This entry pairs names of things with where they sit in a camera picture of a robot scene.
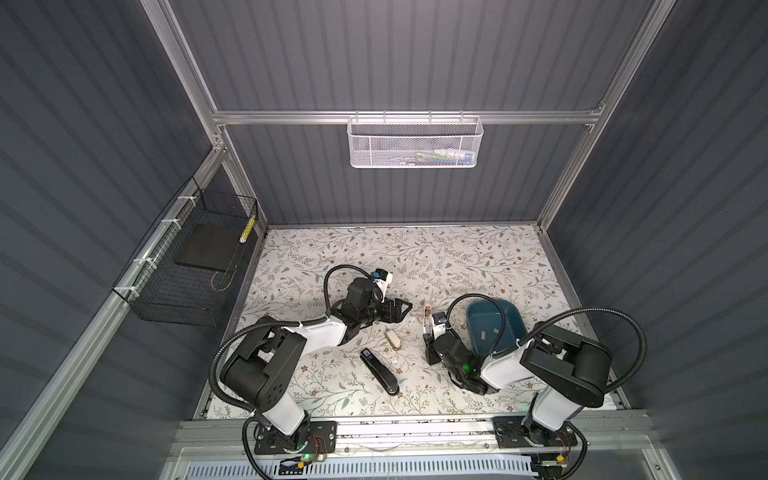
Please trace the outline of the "beige mini stapler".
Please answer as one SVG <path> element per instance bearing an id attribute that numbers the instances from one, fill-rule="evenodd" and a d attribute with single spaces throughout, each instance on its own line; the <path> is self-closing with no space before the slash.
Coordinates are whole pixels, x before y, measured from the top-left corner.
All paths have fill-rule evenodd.
<path id="1" fill-rule="evenodd" d="M 402 340 L 394 330 L 386 330 L 385 337 L 394 350 L 400 350 L 402 348 Z"/>

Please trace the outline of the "black long stapler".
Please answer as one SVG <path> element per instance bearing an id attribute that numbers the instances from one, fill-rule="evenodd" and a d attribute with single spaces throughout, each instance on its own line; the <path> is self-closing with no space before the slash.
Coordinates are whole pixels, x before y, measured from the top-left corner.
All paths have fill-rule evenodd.
<path id="1" fill-rule="evenodd" d="M 360 358 L 388 395 L 396 396 L 400 392 L 395 375 L 370 349 L 363 349 Z"/>

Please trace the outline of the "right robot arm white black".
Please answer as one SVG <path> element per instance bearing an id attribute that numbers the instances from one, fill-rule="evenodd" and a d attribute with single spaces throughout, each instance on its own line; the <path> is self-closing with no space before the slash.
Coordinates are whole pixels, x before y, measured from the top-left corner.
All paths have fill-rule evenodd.
<path id="1" fill-rule="evenodd" d="M 545 384 L 523 420 L 529 437 L 560 431 L 585 408 L 604 404 L 612 354 L 602 344 L 552 325 L 521 340 L 516 349 L 481 359 L 447 325 L 431 328 L 429 347 L 459 388 L 496 393 L 533 377 Z"/>

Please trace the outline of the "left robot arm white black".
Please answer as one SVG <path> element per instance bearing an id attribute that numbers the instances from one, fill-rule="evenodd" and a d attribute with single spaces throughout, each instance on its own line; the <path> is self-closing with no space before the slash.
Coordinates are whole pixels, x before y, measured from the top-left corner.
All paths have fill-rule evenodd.
<path id="1" fill-rule="evenodd" d="M 390 283 L 376 271 L 354 279 L 346 297 L 328 302 L 320 318 L 279 322 L 265 316 L 235 332 L 214 355 L 208 373 L 211 391 L 284 439 L 304 439 L 310 415 L 288 393 L 299 361 L 349 343 L 376 322 L 401 323 L 413 304 L 387 297 Z"/>

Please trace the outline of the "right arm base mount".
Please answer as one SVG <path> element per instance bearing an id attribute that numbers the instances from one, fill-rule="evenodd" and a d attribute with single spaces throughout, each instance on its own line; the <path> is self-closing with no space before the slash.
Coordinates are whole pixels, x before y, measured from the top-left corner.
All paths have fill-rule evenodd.
<path id="1" fill-rule="evenodd" d="M 570 427 L 550 431 L 528 422 L 526 416 L 495 416 L 491 419 L 492 431 L 500 448 L 564 447 L 569 451 L 579 441 Z"/>

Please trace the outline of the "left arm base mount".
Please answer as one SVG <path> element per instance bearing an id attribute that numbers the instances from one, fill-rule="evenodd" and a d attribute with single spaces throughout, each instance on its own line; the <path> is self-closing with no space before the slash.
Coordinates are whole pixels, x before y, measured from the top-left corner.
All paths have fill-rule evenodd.
<path id="1" fill-rule="evenodd" d="M 308 460 L 324 461 L 334 453 L 338 435 L 335 421 L 305 421 L 292 434 L 282 433 L 275 427 L 260 427 L 254 434 L 253 453 L 256 455 L 301 455 Z"/>

